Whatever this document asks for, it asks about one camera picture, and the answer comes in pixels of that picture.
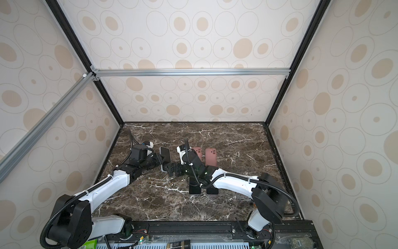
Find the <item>phone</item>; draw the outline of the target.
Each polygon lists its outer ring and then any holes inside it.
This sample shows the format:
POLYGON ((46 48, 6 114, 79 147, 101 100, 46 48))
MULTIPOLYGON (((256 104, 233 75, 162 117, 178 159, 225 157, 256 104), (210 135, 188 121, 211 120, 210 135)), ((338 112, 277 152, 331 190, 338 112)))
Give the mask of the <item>phone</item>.
POLYGON ((189 194, 190 195, 200 195, 202 193, 202 189, 199 184, 195 180, 195 178, 189 178, 189 194))
POLYGON ((161 171, 168 172, 171 163, 171 153, 166 147, 160 147, 160 155, 162 157, 161 171))

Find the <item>pink phone case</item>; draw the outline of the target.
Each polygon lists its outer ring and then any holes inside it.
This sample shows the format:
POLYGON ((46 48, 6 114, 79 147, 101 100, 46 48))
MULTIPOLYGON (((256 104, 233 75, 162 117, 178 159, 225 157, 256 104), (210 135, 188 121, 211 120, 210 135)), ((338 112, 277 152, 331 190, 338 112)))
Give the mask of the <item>pink phone case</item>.
POLYGON ((217 150, 215 148, 205 149, 205 164, 211 167, 217 167, 217 150))
POLYGON ((195 150, 197 156, 199 157, 200 160, 202 160, 202 149, 200 147, 193 147, 193 149, 195 150))

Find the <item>purple smartphone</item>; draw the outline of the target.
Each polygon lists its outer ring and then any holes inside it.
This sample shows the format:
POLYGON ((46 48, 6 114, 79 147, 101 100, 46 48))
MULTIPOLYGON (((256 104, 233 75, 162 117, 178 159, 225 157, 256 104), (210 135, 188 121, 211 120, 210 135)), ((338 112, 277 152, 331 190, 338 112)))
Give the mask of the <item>purple smartphone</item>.
POLYGON ((218 195, 219 194, 219 189, 214 188, 214 187, 209 187, 206 189, 206 193, 208 195, 218 195))

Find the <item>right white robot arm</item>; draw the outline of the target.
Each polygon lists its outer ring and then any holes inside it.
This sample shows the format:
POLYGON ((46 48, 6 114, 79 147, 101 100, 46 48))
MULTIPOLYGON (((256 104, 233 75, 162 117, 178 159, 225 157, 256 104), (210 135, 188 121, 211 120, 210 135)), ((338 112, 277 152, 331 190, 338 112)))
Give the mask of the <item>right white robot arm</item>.
POLYGON ((229 190, 250 198, 256 208, 247 220, 250 230, 261 231, 269 224, 280 224, 284 217, 296 217, 300 213, 297 200, 287 193, 269 174, 245 176, 206 165, 188 141, 177 147, 179 162, 171 161, 168 148, 161 147, 161 170, 170 177, 188 176, 194 194, 204 189, 217 194, 219 189, 229 190))

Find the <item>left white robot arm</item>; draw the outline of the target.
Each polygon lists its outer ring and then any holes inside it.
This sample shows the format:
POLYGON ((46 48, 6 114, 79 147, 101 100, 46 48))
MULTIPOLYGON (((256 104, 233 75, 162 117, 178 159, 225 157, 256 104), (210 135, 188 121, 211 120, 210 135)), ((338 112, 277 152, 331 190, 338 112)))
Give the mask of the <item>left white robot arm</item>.
POLYGON ((138 143, 130 136, 131 148, 122 164, 115 167, 105 179, 73 196, 61 196, 54 206, 49 221, 40 234, 40 244, 45 249, 67 247, 77 249, 87 241, 109 234, 129 238, 132 234, 131 218, 111 215, 93 218, 92 213, 109 197, 137 180, 144 171, 152 170, 170 159, 155 152, 153 143, 138 143))

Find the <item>dark bottle at front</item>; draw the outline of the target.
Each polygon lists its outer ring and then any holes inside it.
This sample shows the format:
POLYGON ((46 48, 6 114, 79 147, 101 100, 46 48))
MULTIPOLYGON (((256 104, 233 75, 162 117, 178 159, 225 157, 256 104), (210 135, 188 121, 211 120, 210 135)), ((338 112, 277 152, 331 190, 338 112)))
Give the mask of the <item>dark bottle at front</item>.
POLYGON ((190 240, 182 240, 177 242, 171 242, 166 245, 166 249, 190 249, 190 240))

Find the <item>green packet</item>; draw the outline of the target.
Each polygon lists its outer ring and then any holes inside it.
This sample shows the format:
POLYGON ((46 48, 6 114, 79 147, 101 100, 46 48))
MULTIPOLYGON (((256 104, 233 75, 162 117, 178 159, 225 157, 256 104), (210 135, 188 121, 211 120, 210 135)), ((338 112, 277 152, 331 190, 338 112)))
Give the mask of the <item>green packet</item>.
POLYGON ((79 249, 96 249, 97 240, 90 240, 83 244, 79 249))

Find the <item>silver aluminium back rail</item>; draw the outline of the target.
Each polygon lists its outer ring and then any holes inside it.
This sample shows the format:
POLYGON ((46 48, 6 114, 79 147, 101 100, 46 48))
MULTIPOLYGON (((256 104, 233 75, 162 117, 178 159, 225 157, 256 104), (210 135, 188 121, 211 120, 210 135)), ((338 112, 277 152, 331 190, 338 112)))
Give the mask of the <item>silver aluminium back rail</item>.
POLYGON ((289 75, 289 68, 94 70, 99 77, 289 75))

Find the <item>silver aluminium rail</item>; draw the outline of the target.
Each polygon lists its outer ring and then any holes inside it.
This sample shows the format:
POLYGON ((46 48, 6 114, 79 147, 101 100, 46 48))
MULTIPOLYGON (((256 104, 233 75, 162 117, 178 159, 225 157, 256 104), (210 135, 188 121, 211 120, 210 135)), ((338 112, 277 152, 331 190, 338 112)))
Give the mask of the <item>silver aluminium rail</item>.
POLYGON ((289 68, 94 70, 99 77, 289 75, 289 68))
POLYGON ((1 182, 3 182, 23 157, 32 149, 43 134, 69 107, 86 85, 92 82, 94 74, 88 72, 47 112, 39 122, 1 160, 1 182))

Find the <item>silver aluminium left rail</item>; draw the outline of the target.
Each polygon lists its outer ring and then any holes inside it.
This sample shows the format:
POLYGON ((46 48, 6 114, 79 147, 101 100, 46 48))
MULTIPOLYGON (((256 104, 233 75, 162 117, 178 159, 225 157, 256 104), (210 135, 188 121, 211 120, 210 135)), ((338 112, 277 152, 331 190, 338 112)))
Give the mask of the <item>silver aluminium left rail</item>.
POLYGON ((94 74, 88 72, 47 112, 39 122, 1 160, 1 182, 3 182, 23 157, 32 149, 43 134, 69 107, 86 85, 92 82, 94 74))

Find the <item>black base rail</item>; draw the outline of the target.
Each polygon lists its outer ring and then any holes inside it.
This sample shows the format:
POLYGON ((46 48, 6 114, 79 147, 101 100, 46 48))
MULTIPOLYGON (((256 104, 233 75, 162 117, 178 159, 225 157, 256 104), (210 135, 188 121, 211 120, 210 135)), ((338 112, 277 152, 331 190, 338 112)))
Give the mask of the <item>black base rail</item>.
POLYGON ((120 234, 102 236, 105 242, 126 244, 128 248, 166 248, 171 242, 190 240, 191 249, 321 249, 322 243, 313 222, 282 221, 261 231, 248 228, 246 221, 146 221, 135 222, 129 238, 120 234))

